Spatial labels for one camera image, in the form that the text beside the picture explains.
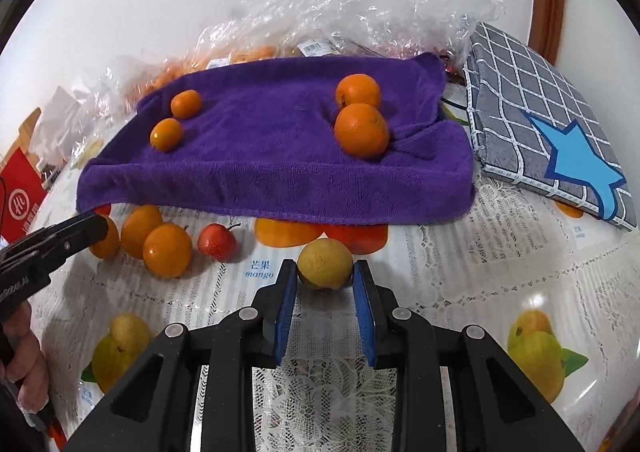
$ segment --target black tool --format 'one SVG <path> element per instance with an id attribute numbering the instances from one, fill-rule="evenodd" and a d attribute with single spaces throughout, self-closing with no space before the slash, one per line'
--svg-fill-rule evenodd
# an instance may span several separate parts
<path id="1" fill-rule="evenodd" d="M 219 324 L 192 331 L 169 324 L 89 413 L 65 452 L 190 450 L 202 366 L 209 373 L 201 450 L 254 452 L 251 369 L 274 369 L 284 356 L 297 272 L 294 261 L 284 260 L 274 285 Z"/>
<path id="2" fill-rule="evenodd" d="M 42 228 L 0 251 L 0 321 L 11 317 L 31 295 L 50 284 L 49 273 L 61 267 L 74 254 L 102 241 L 109 226 L 106 220 L 87 212 L 65 222 Z M 0 331 L 0 360 L 6 366 L 14 359 L 11 343 Z M 12 395 L 22 385 L 5 382 Z M 44 432 L 55 421 L 49 403 L 37 414 L 29 415 L 34 426 Z"/>
<path id="3" fill-rule="evenodd" d="M 72 435 L 65 452 L 254 452 L 252 367 L 273 369 L 286 350 L 297 268 L 283 261 L 276 283 L 251 307 L 189 331 L 170 324 Z M 392 452 L 446 450 L 440 367 L 449 368 L 458 452 L 583 452 L 553 408 L 479 326 L 450 331 L 398 307 L 366 261 L 353 291 L 363 349 L 375 369 L 396 368 Z M 204 406 L 198 379 L 208 366 Z M 194 447 L 193 415 L 202 411 Z"/>
<path id="4" fill-rule="evenodd" d="M 445 452 L 440 367 L 449 370 L 458 452 L 584 452 L 558 413 L 483 328 L 452 331 L 398 307 L 357 261 L 353 294 L 374 369 L 398 369 L 391 450 Z"/>

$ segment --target metal screw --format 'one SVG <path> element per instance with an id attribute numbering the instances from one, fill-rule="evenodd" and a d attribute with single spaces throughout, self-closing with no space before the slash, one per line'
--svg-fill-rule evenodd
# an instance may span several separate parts
<path id="1" fill-rule="evenodd" d="M 258 317 L 258 310 L 255 307 L 243 307 L 238 313 L 242 320 L 253 320 Z"/>
<path id="2" fill-rule="evenodd" d="M 398 320 L 409 320 L 411 318 L 411 310 L 405 307 L 397 307 L 391 312 L 391 315 Z"/>
<path id="3" fill-rule="evenodd" d="M 174 322 L 173 324 L 169 324 L 166 328 L 164 328 L 164 334 L 169 338 L 179 337 L 184 331 L 182 324 L 178 324 Z"/>
<path id="4" fill-rule="evenodd" d="M 466 334 L 469 338 L 475 340 L 482 340 L 484 338 L 484 329 L 480 326 L 469 326 L 466 328 Z"/>

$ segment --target blue star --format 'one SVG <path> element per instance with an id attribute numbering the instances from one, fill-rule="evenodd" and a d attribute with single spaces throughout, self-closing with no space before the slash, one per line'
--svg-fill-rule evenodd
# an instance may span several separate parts
<path id="1" fill-rule="evenodd" d="M 523 114 L 551 144 L 545 177 L 591 187 L 598 197 L 598 216 L 612 219 L 616 214 L 613 191 L 626 183 L 622 173 L 594 152 L 576 120 L 564 129 L 558 129 L 533 115 Z"/>

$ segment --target plastic bag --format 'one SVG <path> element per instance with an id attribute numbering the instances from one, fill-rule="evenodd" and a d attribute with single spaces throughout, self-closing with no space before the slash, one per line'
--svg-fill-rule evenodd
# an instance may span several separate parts
<path id="1" fill-rule="evenodd" d="M 184 73 L 274 57 L 439 52 L 461 68 L 479 21 L 497 19 L 497 0 L 224 0 L 216 26 L 191 54 L 147 64 L 118 57 L 84 71 L 73 97 L 59 89 L 44 109 L 30 152 L 57 166 L 82 167 L 135 114 L 144 95 Z"/>
<path id="2" fill-rule="evenodd" d="M 336 53 L 410 58 L 447 55 L 461 68 L 469 35 L 480 21 L 504 13 L 497 0 L 227 0 L 227 17 L 206 28 L 190 63 L 230 63 L 307 55 L 301 44 L 320 42 Z M 319 51 L 326 52 L 322 45 Z"/>

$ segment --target small red fruit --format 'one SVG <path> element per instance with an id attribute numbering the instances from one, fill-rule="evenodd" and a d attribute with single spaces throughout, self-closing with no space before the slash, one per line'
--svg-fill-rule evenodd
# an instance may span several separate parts
<path id="1" fill-rule="evenodd" d="M 111 205 L 107 203 L 106 205 L 99 206 L 98 208 L 94 208 L 94 212 L 96 214 L 102 214 L 103 216 L 108 216 L 111 214 Z"/>
<path id="2" fill-rule="evenodd" d="M 227 262 L 236 251 L 236 238 L 231 229 L 239 226 L 238 224 L 227 228 L 219 223 L 205 226 L 198 236 L 198 251 L 221 263 Z"/>

